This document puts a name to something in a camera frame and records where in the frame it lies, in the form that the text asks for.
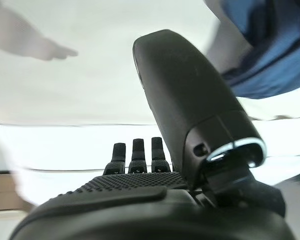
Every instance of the cardboard box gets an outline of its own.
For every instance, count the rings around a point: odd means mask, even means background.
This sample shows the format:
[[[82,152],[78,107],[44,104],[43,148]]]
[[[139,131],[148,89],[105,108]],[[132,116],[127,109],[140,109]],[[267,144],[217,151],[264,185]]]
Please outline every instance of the cardboard box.
[[[10,174],[0,174],[0,210],[22,208],[22,200],[15,191],[15,183]]]
[[[14,192],[15,182],[11,174],[0,174],[0,193]]]

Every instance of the blue fabric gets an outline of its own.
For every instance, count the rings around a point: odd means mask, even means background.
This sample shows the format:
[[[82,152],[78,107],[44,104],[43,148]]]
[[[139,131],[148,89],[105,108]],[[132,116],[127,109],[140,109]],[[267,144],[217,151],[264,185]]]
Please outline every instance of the blue fabric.
[[[300,0],[224,0],[222,7],[253,46],[223,74],[235,95],[263,99],[300,88]]]

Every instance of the textured black grip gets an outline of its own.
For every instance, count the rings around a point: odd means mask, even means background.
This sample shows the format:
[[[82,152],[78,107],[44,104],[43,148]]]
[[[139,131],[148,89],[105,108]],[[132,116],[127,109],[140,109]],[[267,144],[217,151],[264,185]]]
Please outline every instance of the textured black grip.
[[[137,138],[133,140],[133,146],[132,146],[132,161],[145,161],[145,143],[144,140],[141,138]]]
[[[126,144],[125,143],[116,143],[113,145],[112,158],[123,157],[126,158]]]

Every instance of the black plastic casing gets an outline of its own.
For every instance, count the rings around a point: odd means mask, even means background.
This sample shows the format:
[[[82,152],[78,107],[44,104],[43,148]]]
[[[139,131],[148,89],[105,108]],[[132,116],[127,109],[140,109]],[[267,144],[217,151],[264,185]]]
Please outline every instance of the black plastic casing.
[[[233,149],[243,146],[250,167],[264,162],[266,146],[246,112],[189,41],[157,31],[134,42],[133,56],[175,170],[190,187],[198,184],[204,161]]]

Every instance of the white surface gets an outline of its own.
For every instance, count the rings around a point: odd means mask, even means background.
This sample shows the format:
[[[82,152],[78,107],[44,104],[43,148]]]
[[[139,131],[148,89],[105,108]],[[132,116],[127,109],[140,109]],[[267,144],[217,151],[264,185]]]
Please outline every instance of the white surface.
[[[252,169],[255,178],[274,185],[299,174],[300,118],[253,123],[267,145],[269,156],[263,166]],[[127,144],[128,166],[133,139],[144,138],[147,164],[150,165],[151,138],[158,136],[160,132],[155,125],[0,125],[0,146],[15,173],[17,192],[35,205],[101,175],[111,159],[114,143]]]
[[[26,215],[23,211],[0,211],[0,240],[8,240],[17,224]]]

